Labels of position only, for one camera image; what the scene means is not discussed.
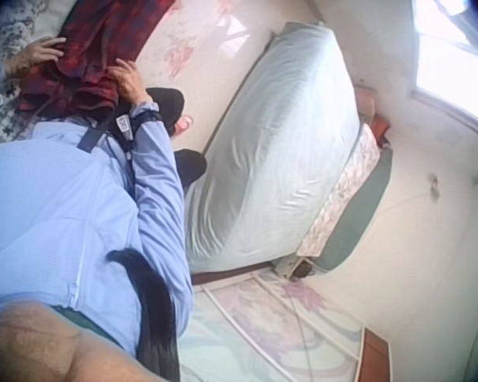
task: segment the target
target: black hair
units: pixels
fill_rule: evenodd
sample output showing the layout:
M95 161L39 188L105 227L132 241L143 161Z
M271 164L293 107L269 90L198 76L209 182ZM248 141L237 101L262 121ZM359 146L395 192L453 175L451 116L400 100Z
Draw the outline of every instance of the black hair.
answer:
M154 374L179 382L175 308L165 280L134 249L112 251L106 259L126 269L142 308L136 360Z

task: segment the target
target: green waistband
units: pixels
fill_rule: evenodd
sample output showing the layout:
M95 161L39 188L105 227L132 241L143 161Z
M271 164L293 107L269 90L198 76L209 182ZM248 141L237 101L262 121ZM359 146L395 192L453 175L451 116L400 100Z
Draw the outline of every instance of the green waistband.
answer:
M120 346L119 342L117 342L115 338L102 330L98 325L96 325L96 323L88 319L87 316L85 316L83 313L77 312L71 308L63 308L61 306L52 306L52 309L70 320L70 322L72 322L74 325L78 325L80 328L83 329L88 329L95 334L110 340L111 342L122 348L122 346Z

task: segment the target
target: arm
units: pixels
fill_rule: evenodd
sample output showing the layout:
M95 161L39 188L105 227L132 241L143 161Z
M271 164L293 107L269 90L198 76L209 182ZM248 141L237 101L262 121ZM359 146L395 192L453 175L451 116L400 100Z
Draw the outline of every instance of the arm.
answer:
M132 61L110 67L120 94L135 105L134 118L159 107L145 91ZM163 277L174 302L177 333L182 334L193 307L193 288L184 248L184 199L167 130L160 121L145 122L136 132L132 152L139 235L143 255Z
M31 68L47 61L58 61L59 57L64 56L60 50L53 49L52 46L65 42L64 37L42 38L33 42L24 48L20 53L11 58L0 61L0 92L3 91L5 82L9 78L20 78L27 74ZM0 107L4 100L0 95Z

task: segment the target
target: black pants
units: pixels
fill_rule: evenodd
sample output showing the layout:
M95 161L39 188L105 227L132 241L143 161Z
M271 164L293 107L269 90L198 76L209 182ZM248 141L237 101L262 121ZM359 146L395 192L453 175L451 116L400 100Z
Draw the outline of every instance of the black pants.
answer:
M175 133L175 123L181 118L184 109L184 95L177 89L148 88L147 93L159 105L159 114L163 120L168 135ZM207 170L206 157L194 150L175 151L177 172L181 178L182 187L188 188Z

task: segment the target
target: red cloth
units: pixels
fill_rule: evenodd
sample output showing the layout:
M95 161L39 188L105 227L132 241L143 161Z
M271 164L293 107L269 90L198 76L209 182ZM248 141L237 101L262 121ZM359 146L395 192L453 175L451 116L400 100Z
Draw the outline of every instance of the red cloth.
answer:
M116 58L136 60L174 0L80 0L60 36L64 56L35 68L22 81L20 110L101 121L117 106L116 82L106 68Z

